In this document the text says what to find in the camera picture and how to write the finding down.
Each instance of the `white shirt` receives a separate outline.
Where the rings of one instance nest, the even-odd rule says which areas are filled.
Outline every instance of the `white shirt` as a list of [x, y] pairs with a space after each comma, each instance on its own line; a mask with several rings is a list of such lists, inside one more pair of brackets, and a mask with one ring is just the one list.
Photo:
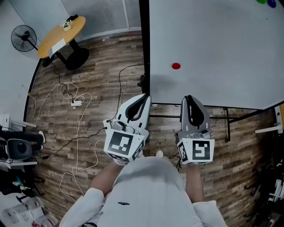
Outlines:
[[138, 158], [123, 168], [104, 202], [90, 188], [59, 227], [225, 227], [216, 201], [192, 204], [177, 169], [156, 157]]

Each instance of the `sleeve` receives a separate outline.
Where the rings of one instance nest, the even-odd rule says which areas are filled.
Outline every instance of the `sleeve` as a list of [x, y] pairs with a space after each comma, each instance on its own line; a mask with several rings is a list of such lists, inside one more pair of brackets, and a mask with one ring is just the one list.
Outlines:
[[59, 227], [81, 227], [90, 219], [97, 224], [104, 205], [103, 192], [90, 188], [85, 196], [80, 197], [62, 218]]
[[220, 211], [217, 208], [216, 201], [199, 202], [192, 204], [195, 213], [202, 224], [207, 227], [227, 227]]

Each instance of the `flower pot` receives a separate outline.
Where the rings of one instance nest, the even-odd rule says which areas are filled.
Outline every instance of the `flower pot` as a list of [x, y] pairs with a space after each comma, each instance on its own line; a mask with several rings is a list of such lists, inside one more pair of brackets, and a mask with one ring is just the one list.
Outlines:
[[72, 26], [71, 26], [71, 24], [69, 24], [67, 27], [64, 27], [63, 29], [64, 29], [64, 31], [68, 31], [68, 30], [70, 30], [72, 28]]

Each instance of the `blue object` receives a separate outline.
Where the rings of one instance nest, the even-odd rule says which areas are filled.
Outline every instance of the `blue object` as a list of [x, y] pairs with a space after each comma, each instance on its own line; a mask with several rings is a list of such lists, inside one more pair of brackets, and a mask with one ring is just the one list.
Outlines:
[[276, 2], [275, 2], [275, 0], [267, 0], [267, 4], [268, 4], [271, 8], [275, 8], [275, 7], [276, 7]]

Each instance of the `forearm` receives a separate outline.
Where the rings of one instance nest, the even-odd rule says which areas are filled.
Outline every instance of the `forearm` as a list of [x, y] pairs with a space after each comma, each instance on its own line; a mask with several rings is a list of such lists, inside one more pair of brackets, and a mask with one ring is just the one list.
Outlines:
[[123, 169], [123, 166], [117, 165], [113, 160], [92, 180], [90, 188], [96, 188], [101, 190], [106, 196], [111, 187], [118, 177], [119, 173]]
[[186, 166], [185, 191], [192, 203], [204, 202], [203, 183], [199, 165]]

